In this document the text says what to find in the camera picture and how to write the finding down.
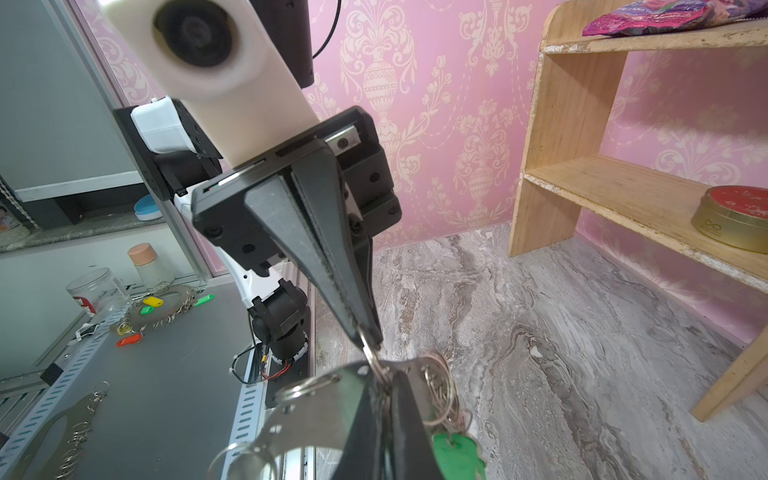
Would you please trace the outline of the green key tag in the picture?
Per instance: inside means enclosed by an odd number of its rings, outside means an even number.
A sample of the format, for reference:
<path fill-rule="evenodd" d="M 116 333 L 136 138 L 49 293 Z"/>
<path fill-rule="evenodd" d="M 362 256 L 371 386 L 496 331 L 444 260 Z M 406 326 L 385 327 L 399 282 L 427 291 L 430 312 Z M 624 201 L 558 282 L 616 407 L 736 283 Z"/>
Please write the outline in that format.
<path fill-rule="evenodd" d="M 486 464 L 470 436 L 441 433 L 432 437 L 433 453 L 445 480 L 485 480 Z"/>

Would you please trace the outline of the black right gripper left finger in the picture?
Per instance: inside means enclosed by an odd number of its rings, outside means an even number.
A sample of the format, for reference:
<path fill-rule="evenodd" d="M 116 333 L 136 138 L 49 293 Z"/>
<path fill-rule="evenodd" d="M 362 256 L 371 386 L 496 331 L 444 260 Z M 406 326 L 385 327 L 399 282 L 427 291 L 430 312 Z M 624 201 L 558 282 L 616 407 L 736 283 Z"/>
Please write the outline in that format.
<path fill-rule="evenodd" d="M 365 384 L 342 456 L 339 479 L 391 479 L 391 397 L 371 378 Z"/>

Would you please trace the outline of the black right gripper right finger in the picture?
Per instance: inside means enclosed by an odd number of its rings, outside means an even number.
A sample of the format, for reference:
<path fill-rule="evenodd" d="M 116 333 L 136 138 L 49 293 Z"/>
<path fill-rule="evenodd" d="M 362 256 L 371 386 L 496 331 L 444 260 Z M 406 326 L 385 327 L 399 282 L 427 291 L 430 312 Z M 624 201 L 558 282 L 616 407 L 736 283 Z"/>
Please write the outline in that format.
<path fill-rule="evenodd" d="M 392 468 L 394 479 L 443 479 L 407 375 L 391 381 Z"/>

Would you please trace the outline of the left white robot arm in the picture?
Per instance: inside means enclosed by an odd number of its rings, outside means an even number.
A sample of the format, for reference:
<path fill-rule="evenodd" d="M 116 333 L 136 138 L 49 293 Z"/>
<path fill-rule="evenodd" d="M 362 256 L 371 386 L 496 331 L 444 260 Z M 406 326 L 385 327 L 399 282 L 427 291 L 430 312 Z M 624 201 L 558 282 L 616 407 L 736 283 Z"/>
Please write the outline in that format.
<path fill-rule="evenodd" d="M 229 164 L 192 193 L 196 230 L 259 275 L 286 255 L 357 347 L 380 347 L 372 243 L 402 211 L 372 117 L 355 106 L 322 121 L 304 96 L 316 53 L 307 4 L 99 7 Z"/>

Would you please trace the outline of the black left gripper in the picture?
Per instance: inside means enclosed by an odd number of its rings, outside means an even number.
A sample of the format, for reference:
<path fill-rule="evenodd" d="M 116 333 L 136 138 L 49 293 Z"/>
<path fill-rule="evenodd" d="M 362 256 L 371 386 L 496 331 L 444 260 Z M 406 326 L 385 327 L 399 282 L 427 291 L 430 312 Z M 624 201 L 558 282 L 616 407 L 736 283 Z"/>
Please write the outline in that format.
<path fill-rule="evenodd" d="M 192 196 L 195 228 L 265 275 L 294 261 L 358 347 L 383 342 L 363 275 L 372 239 L 402 217 L 373 118 L 355 106 L 264 152 Z"/>

